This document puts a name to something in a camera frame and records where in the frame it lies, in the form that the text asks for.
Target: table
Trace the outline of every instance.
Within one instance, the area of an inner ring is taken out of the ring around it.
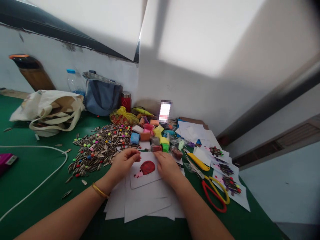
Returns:
[[[67,167],[79,149],[78,146],[72,143],[76,134],[79,133],[80,137],[91,134],[90,131],[93,128],[107,125],[110,121],[108,117],[98,118],[91,113],[82,112],[77,126],[71,132],[61,132],[56,136],[40,138],[40,141],[36,141],[33,131],[28,128],[26,123],[9,122],[12,112],[22,103],[22,100],[0,95],[0,102],[0,145],[54,147],[54,145],[62,143],[63,146],[57,148],[62,150],[72,149],[68,153],[68,161],[62,169],[0,222],[1,239],[7,240],[13,239],[43,217],[65,204],[107,172],[110,168],[109,166],[101,168],[100,171],[90,173],[88,177],[85,177],[88,186],[84,186],[81,183],[81,179],[75,178],[68,184],[65,184],[69,176]],[[14,128],[5,133],[2,132],[8,127]],[[19,157],[19,160],[11,169],[0,177],[0,216],[37,187],[65,159],[64,154],[44,148],[0,148],[0,153],[13,153]],[[186,171],[186,177],[200,196],[208,203],[196,174]],[[73,192],[62,200],[61,197],[70,189],[73,189]],[[235,239],[282,239],[281,231],[269,219],[248,189],[247,198],[251,213],[233,200],[227,206],[228,210],[226,213],[219,213],[211,205],[209,206]],[[218,200],[212,199],[219,206]],[[105,205],[106,203],[97,211],[81,239],[129,239],[132,237],[161,240],[191,239],[185,219],[172,221],[163,217],[144,216],[126,224],[124,224],[123,218],[105,221],[105,213],[103,213]]]

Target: blue bag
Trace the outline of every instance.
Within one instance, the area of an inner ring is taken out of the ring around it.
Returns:
[[[91,72],[82,76],[87,80],[86,109],[99,116],[109,116],[118,107],[121,85]]]

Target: hand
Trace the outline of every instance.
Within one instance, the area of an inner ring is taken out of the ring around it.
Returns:
[[[169,153],[154,152],[153,154],[159,161],[158,171],[160,176],[174,189],[175,186],[178,186],[179,182],[185,178],[177,162]]]
[[[140,162],[140,152],[134,148],[127,148],[113,159],[111,168],[104,178],[112,182],[113,187],[117,185],[130,171],[134,162]]]

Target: blurred phone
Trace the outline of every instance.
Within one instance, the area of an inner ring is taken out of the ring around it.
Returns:
[[[171,109],[172,102],[169,100],[161,100],[161,107],[159,113],[159,122],[167,122]]]

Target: scissors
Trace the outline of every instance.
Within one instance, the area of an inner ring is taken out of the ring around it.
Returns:
[[[210,204],[219,212],[221,213],[225,213],[227,211],[227,206],[226,204],[229,204],[230,203],[230,198],[229,198],[229,195],[226,191],[226,189],[224,188],[224,186],[216,179],[214,179],[213,177],[208,177],[206,175],[204,175],[192,162],[191,160],[189,159],[188,155],[187,155],[187,160],[188,162],[190,163],[190,165],[192,166],[192,168],[194,169],[194,171],[197,173],[198,177],[200,179],[202,179],[201,181],[201,184],[202,184],[202,187],[203,187],[203,190],[206,194],[206,197],[208,199],[208,201],[210,202]],[[207,179],[210,183],[210,185],[212,186],[212,188],[210,188],[206,182],[205,182],[205,179]],[[220,195],[220,193],[218,192],[217,188],[215,187],[215,185],[213,184],[212,181],[215,181],[220,187],[221,189],[224,191],[225,195],[226,195],[226,200],[223,199],[223,197]],[[211,201],[210,197],[209,197],[209,194],[208,194],[208,191],[207,189],[210,190],[210,192],[212,192],[218,199],[219,201],[222,203],[222,208],[218,208],[216,205],[214,205],[214,203]]]

